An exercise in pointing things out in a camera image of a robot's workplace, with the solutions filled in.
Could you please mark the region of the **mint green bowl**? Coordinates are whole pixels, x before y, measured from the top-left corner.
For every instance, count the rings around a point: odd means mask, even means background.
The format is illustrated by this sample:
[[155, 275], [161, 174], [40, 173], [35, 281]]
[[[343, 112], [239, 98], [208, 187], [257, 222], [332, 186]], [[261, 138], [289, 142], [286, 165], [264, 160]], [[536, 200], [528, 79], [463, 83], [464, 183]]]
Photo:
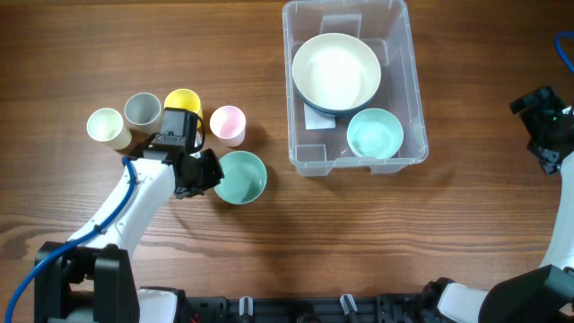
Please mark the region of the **mint green bowl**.
[[214, 187], [216, 195], [233, 205], [253, 202], [263, 193], [267, 183], [264, 163], [255, 154], [235, 151], [225, 154], [219, 160], [223, 178]]
[[391, 112], [369, 108], [351, 119], [346, 139], [357, 157], [389, 159], [400, 150], [404, 130], [399, 119]]

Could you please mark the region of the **yellow cup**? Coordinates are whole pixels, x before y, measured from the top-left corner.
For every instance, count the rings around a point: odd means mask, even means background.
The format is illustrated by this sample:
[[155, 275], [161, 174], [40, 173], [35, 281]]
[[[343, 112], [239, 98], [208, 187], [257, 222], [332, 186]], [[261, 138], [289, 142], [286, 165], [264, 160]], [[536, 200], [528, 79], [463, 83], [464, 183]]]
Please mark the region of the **yellow cup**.
[[189, 89], [176, 89], [168, 94], [164, 101], [165, 108], [185, 109], [204, 118], [199, 96]]

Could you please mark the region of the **grey cup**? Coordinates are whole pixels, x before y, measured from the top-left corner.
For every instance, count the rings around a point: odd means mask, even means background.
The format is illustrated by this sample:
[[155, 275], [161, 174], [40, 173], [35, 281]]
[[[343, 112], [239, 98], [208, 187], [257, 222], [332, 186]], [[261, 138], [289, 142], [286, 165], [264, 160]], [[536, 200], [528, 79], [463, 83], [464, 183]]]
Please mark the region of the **grey cup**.
[[161, 129], [162, 105], [149, 92], [133, 95], [125, 105], [125, 117], [130, 129], [146, 133], [157, 133]]

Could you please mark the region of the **cream cup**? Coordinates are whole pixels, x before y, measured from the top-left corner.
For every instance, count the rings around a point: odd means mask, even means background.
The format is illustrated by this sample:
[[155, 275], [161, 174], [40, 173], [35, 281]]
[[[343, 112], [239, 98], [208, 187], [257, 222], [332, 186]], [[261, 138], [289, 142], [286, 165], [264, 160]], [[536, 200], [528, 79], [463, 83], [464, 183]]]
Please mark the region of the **cream cup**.
[[132, 140], [122, 115], [112, 108], [93, 112], [87, 121], [86, 130], [91, 139], [113, 150], [127, 148]]

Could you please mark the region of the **dark blue bowl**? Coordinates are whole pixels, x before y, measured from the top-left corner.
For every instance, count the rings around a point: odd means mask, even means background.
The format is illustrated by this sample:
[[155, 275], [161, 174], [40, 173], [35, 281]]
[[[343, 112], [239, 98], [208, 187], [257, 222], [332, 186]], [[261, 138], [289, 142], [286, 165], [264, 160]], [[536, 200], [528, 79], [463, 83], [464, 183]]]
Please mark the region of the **dark blue bowl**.
[[297, 86], [295, 86], [295, 93], [302, 99], [302, 101], [307, 104], [308, 106], [310, 106], [312, 109], [319, 111], [321, 113], [327, 114], [327, 115], [332, 115], [332, 116], [347, 116], [347, 115], [351, 115], [352, 113], [356, 113], [359, 112], [362, 109], [366, 109], [372, 102], [373, 100], [376, 98], [377, 93], [375, 92], [375, 94], [373, 96], [371, 96], [368, 100], [366, 100], [365, 102], [363, 102], [361, 105], [354, 107], [352, 109], [343, 109], [343, 110], [334, 110], [334, 109], [327, 109], [325, 107], [321, 107], [315, 103], [313, 103], [311, 100], [307, 99], [299, 90], [299, 88]]

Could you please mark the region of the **cream bowl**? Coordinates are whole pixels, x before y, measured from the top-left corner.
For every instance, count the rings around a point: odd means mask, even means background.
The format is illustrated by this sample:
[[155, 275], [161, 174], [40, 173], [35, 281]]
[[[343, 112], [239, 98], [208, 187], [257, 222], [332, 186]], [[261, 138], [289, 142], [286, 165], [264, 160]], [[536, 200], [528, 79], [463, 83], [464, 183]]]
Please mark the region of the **cream bowl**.
[[307, 40], [296, 51], [291, 75], [294, 85], [313, 103], [327, 109], [352, 109], [378, 91], [381, 66], [362, 40], [325, 33]]

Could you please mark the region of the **clear plastic storage container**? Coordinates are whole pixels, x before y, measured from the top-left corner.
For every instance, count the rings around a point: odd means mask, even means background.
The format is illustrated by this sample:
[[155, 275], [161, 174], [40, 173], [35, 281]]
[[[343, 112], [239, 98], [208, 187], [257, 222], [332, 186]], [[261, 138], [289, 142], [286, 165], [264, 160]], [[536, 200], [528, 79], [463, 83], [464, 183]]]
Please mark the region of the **clear plastic storage container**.
[[[382, 80], [368, 108], [385, 109], [401, 122], [404, 141], [393, 157], [374, 159], [353, 154], [346, 139], [353, 113], [334, 116], [335, 128], [305, 128], [305, 103], [294, 91], [292, 60], [303, 43], [324, 33], [353, 36], [376, 54]], [[428, 140], [411, 24], [404, 1], [291, 1], [283, 7], [283, 46], [289, 159], [302, 177], [324, 177], [342, 168], [396, 173], [427, 158]]]

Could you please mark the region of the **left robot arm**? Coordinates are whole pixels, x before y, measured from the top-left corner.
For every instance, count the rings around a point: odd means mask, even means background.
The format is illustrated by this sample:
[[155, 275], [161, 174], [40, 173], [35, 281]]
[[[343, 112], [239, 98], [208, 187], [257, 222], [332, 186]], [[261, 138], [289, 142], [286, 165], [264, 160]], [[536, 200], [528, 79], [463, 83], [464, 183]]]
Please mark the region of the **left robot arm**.
[[37, 322], [196, 322], [181, 289], [135, 286], [131, 257], [171, 197], [202, 195], [222, 167], [211, 149], [151, 137], [123, 158], [124, 173], [97, 213], [66, 242], [45, 243], [28, 275]]

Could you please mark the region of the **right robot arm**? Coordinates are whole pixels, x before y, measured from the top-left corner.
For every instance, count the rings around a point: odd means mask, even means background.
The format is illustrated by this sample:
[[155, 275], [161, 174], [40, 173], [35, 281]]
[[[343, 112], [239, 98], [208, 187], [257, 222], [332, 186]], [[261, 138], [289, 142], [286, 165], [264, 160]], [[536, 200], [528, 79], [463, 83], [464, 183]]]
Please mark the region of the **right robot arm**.
[[454, 322], [571, 322], [561, 312], [573, 303], [573, 108], [550, 86], [509, 104], [530, 135], [527, 150], [543, 171], [561, 176], [561, 199], [550, 245], [541, 265], [489, 291], [448, 279], [427, 284], [422, 314], [435, 311]]

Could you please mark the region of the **white label in container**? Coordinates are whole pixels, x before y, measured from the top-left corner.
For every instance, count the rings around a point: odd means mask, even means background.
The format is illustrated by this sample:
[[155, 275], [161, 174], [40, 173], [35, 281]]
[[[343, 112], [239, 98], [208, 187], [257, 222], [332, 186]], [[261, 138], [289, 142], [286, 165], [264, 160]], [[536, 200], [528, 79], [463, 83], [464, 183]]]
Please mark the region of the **white label in container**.
[[304, 104], [304, 121], [307, 130], [321, 130], [335, 128], [335, 117]]

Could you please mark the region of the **pink cup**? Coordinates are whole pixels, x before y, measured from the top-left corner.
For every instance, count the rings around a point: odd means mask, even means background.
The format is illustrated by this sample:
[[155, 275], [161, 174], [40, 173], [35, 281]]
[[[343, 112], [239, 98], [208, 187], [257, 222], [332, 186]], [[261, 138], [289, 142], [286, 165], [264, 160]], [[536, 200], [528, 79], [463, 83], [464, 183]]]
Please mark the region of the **pink cup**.
[[245, 139], [247, 119], [241, 109], [222, 106], [211, 115], [210, 129], [224, 145], [236, 147]]

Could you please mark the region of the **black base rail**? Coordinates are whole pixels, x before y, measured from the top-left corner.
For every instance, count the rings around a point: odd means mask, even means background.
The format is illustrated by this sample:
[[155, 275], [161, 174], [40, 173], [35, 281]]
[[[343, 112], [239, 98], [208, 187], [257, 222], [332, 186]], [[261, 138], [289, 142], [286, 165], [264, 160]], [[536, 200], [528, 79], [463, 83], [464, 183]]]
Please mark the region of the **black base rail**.
[[370, 298], [227, 299], [187, 297], [182, 290], [146, 286], [141, 296], [167, 292], [175, 297], [175, 322], [448, 322], [419, 294], [381, 294]]

